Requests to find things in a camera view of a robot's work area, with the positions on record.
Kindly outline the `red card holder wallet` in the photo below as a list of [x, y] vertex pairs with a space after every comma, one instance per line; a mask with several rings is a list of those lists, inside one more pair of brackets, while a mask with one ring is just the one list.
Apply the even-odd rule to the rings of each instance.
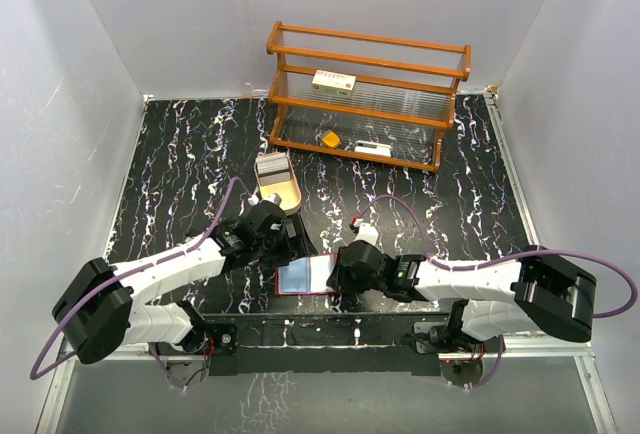
[[308, 256], [291, 261], [276, 270], [276, 294], [305, 296], [333, 294], [328, 282], [336, 262], [336, 254]]

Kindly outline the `beige oval card tray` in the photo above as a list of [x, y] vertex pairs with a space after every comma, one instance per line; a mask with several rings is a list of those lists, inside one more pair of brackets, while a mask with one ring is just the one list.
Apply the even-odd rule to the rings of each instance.
[[271, 193], [278, 193], [282, 198], [280, 208], [287, 215], [298, 213], [302, 203], [301, 190], [290, 157], [289, 161], [290, 169], [288, 172], [264, 177], [257, 175], [254, 163], [254, 172], [260, 195], [266, 197]]

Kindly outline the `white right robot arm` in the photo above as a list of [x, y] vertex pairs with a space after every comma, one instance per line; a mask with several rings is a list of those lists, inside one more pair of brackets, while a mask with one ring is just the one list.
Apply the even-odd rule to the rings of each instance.
[[446, 263], [423, 254], [391, 257], [364, 240], [338, 250], [327, 278], [328, 288], [344, 294], [375, 290], [400, 303], [451, 300], [446, 324], [415, 336], [433, 352], [466, 351], [525, 331], [586, 343], [596, 284], [593, 275], [548, 250], [531, 248], [505, 262]]

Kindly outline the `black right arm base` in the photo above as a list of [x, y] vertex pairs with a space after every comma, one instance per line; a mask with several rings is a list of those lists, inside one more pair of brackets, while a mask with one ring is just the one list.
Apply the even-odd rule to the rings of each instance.
[[487, 353], [486, 341], [479, 341], [462, 332], [463, 313], [468, 300], [457, 300], [444, 324], [420, 321], [413, 324], [403, 342], [418, 354], [433, 355], [440, 363], [440, 375], [447, 389], [459, 389], [465, 393], [486, 385], [501, 366], [506, 351], [503, 335], [496, 337], [496, 359], [490, 371], [484, 373], [483, 358]]

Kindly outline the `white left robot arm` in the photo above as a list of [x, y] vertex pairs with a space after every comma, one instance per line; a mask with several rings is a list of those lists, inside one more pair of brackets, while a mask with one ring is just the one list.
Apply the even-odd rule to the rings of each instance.
[[258, 265], [275, 270], [316, 254], [299, 214], [262, 200], [236, 219], [137, 261], [86, 262], [52, 309], [79, 360], [93, 364], [127, 344], [166, 343], [186, 353], [222, 352], [228, 327], [205, 320], [184, 300], [155, 299], [187, 284]]

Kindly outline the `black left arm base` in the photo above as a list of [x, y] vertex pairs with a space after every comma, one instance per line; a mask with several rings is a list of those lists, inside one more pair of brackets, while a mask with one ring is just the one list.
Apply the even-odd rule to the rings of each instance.
[[[148, 352], [155, 359], [172, 387], [185, 395], [189, 385], [197, 374], [209, 374], [215, 355], [233, 355], [237, 351], [237, 327], [229, 322], [206, 320], [188, 301], [178, 301], [168, 305], [158, 305], [169, 314], [173, 329], [180, 328], [177, 334], [170, 332], [160, 340], [148, 342]], [[186, 354], [202, 354], [203, 367], [194, 372], [187, 380], [180, 380], [170, 370], [169, 364], [160, 357], [159, 344], [169, 344], [176, 351]]]

